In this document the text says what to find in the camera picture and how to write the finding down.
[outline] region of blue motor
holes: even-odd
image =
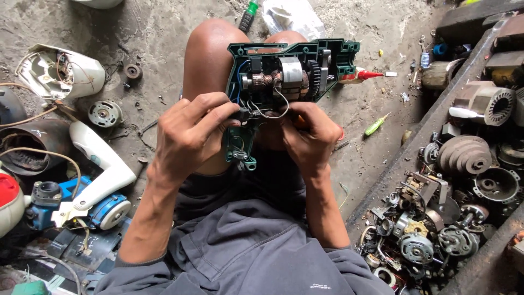
[[[35,195],[35,190],[39,187],[41,188],[42,184],[47,183],[54,184],[52,185],[54,191],[48,193],[48,195],[52,193],[54,193],[54,195],[51,197],[46,195],[45,202],[43,202],[41,197]],[[80,186],[77,195],[90,184],[91,180],[89,177],[80,177]],[[26,210],[26,216],[32,221],[32,224],[30,224],[32,229],[42,230],[46,227],[54,226],[54,222],[51,221],[53,211],[59,209],[61,202],[73,201],[71,196],[76,185],[76,178],[60,184],[54,182],[35,183],[35,188],[31,194],[33,204]],[[117,225],[130,209],[131,202],[121,193],[114,192],[89,209],[87,216],[77,218],[82,218],[90,228],[106,230]]]

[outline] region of dark shorts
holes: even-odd
[[[206,216],[226,203],[261,199],[297,220],[305,217],[305,185],[287,152],[253,147],[254,171],[231,165],[223,174],[191,174],[182,184],[175,207],[176,224]]]

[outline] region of white plastic bag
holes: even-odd
[[[293,30],[308,41],[326,37],[324,24],[308,0],[265,0],[262,14],[271,35]]]

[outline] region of red nozzle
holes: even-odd
[[[369,78],[375,78],[375,77],[380,77],[380,76],[384,76],[384,74],[383,73],[377,73],[377,72],[370,72],[370,71],[362,70],[362,71],[358,72],[357,79],[359,79],[359,80],[366,80],[366,79],[369,79]]]

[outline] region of green screwdriver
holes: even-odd
[[[240,21],[240,25],[238,28],[244,32],[244,34],[247,34],[249,29],[251,28],[251,25],[253,24],[253,20],[255,19],[255,14],[257,13],[258,9],[258,0],[251,0],[249,1],[249,6],[244,11],[244,15],[242,16],[242,19]]]
[[[386,117],[389,116],[389,114],[391,114],[391,112],[387,113],[387,115],[385,115],[384,117],[382,118],[378,118],[378,120],[371,124],[367,129],[366,131],[364,131],[364,134],[366,136],[370,136],[371,134],[373,134],[373,132],[377,131],[377,129],[380,127],[380,125],[382,125],[382,123],[384,123],[384,121],[386,120]]]

